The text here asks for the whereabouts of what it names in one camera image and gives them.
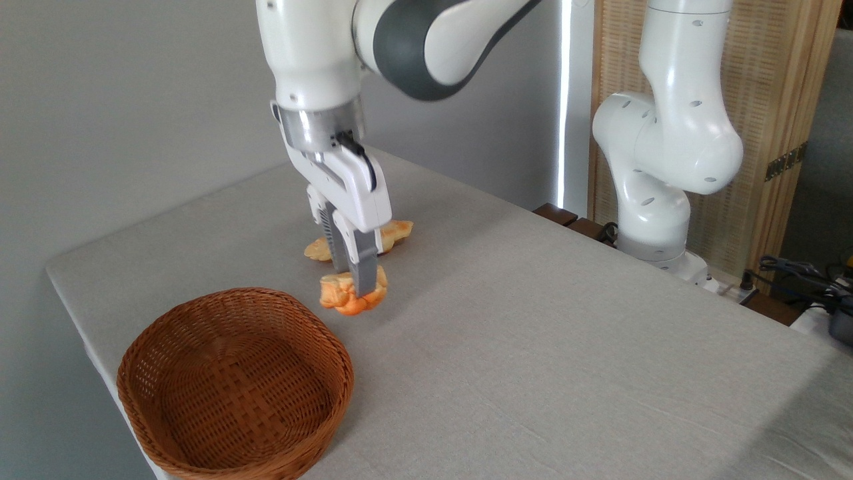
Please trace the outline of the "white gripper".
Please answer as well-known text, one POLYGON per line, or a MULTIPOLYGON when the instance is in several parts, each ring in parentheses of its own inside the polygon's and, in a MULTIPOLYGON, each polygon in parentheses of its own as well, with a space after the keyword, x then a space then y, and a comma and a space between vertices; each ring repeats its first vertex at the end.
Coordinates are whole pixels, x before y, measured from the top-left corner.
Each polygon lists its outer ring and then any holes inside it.
POLYGON ((360 143, 361 102, 324 111, 288 110, 276 101, 269 106, 290 161, 312 185, 311 213, 323 228, 333 267, 350 273, 356 297, 366 297, 377 283, 379 228, 392 219, 392 209, 381 166, 360 143))

